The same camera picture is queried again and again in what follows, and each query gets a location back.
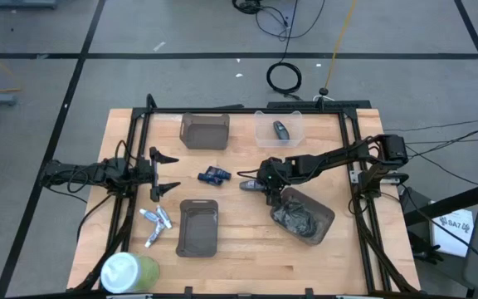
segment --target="gray plastic tray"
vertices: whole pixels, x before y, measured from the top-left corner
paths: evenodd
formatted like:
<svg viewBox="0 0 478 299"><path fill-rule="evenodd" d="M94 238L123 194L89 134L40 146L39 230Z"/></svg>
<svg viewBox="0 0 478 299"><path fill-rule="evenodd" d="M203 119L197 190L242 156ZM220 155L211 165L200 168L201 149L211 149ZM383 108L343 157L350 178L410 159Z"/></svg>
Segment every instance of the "gray plastic tray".
<svg viewBox="0 0 478 299"><path fill-rule="evenodd" d="M191 150L224 150L228 145L230 116L182 116L180 140Z"/></svg>
<svg viewBox="0 0 478 299"><path fill-rule="evenodd" d="M318 245L322 243L324 240L325 234L328 232L331 223L333 223L335 219L335 213L331 208L324 206L322 203L317 202L316 200L312 199L311 197L301 193L300 191L294 188L285 188L283 192L281 192L281 203L285 204L288 200L297 200L302 203L307 209L309 213L312 214L313 218L316 220L317 229L313 236L304 238L299 234L293 233L287 230L281 223L275 220L274 212L276 208L272 208L271 210L271 218L274 222L283 228L286 232L290 233L291 235L297 237L303 243L308 245Z"/></svg>
<svg viewBox="0 0 478 299"><path fill-rule="evenodd" d="M179 257L212 257L217 253L218 204L211 199L180 203Z"/></svg>

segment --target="clear plastic bin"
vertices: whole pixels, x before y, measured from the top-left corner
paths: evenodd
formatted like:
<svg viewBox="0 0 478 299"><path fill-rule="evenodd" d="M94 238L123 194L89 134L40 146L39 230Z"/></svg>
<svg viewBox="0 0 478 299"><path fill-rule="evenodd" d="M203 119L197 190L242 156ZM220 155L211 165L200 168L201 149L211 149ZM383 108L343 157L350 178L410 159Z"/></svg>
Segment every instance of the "clear plastic bin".
<svg viewBox="0 0 478 299"><path fill-rule="evenodd" d="M264 114L256 111L256 143L259 147L296 147L304 139L302 114L299 111L282 114ZM279 120L289 132L289 140L280 140L274 130L274 122Z"/></svg>

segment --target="plastic cup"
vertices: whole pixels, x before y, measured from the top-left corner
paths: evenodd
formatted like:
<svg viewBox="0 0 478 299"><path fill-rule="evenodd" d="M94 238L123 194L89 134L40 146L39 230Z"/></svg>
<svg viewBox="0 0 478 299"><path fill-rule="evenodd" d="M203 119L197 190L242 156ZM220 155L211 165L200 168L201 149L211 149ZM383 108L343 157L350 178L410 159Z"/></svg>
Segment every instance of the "plastic cup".
<svg viewBox="0 0 478 299"><path fill-rule="evenodd" d="M119 252L100 269L100 282L108 292L145 292L159 278L159 265L150 257Z"/></svg>

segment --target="wooden tabletop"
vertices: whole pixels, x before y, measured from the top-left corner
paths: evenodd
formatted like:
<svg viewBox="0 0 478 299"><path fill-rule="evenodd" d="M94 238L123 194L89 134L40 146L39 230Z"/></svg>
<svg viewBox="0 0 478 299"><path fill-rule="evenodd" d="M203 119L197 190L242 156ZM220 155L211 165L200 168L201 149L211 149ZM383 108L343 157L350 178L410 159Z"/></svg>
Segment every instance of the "wooden tabletop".
<svg viewBox="0 0 478 299"><path fill-rule="evenodd" d="M130 115L131 110L110 111L99 160L113 157L117 143L126 139ZM338 117L303 115L305 138L292 149L258 148L253 117L230 115L226 150L192 150L178 138L181 115L151 116L146 148L156 146L161 153L180 159L177 163L159 166L159 182L182 184L161 198L160 204L171 218L173 228L163 230L151 248L145 248L144 243L153 232L154 224L140 214L134 216L129 251L149 256L160 266L160 278L150 291L182 293L186 286L191 286L195 293L303 294L305 288L312 287L315 294L365 294L357 228L347 208L350 190L345 166L324 171L305 184L293 185L335 212L334 223L324 241L313 247L277 227L269 216L271 207L265 204L264 195L241 191L238 185L245 179L236 175L237 171L257 169L269 156L321 154L341 147ZM363 137L383 133L377 110L358 110L358 119ZM148 150L145 157L149 159ZM232 173L232 179L220 187L199 182L197 174L205 172L210 165ZM393 186L382 186L382 191L397 197ZM139 187L136 211L155 210L156 203L150 200L149 193L150 185ZM86 210L104 197L104 189L92 188ZM177 256L179 205L184 199L218 202L218 242L214 257ZM386 254L407 281L419 288L399 202L381 197L375 203ZM113 206L112 199L82 228L68 287L80 283L103 254ZM370 252L375 287L381 289L376 259Z"/></svg>

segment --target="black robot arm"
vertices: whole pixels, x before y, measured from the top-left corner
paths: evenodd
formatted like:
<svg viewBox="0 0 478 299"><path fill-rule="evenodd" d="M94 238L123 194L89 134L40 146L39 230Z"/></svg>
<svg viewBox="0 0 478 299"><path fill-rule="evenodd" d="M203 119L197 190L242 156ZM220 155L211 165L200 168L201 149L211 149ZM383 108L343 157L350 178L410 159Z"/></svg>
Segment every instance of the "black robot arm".
<svg viewBox="0 0 478 299"><path fill-rule="evenodd" d="M371 155L370 145L378 151ZM408 162L403 137L397 135L376 135L354 142L348 147L335 149L316 156L303 154L281 159L270 157L261 162L256 179L265 185L263 191L266 203L272 206L280 204L281 190L291 184L302 184L316 178L323 171L353 162L367 162L372 166L358 175L355 184L358 193L377 197L380 193L379 182L390 170L398 169Z"/></svg>
<svg viewBox="0 0 478 299"><path fill-rule="evenodd" d="M52 160L47 163L41 177L41 185L68 184L68 191L74 193L85 185L104 187L110 195L127 196L134 185L151 184L150 198L158 202L159 198L180 183L158 184L158 163L177 162L178 159L161 154L156 148L150 148L150 160L137 159L134 167L124 158L104 159L90 165L63 164ZM80 187L71 190L71 185Z"/></svg>

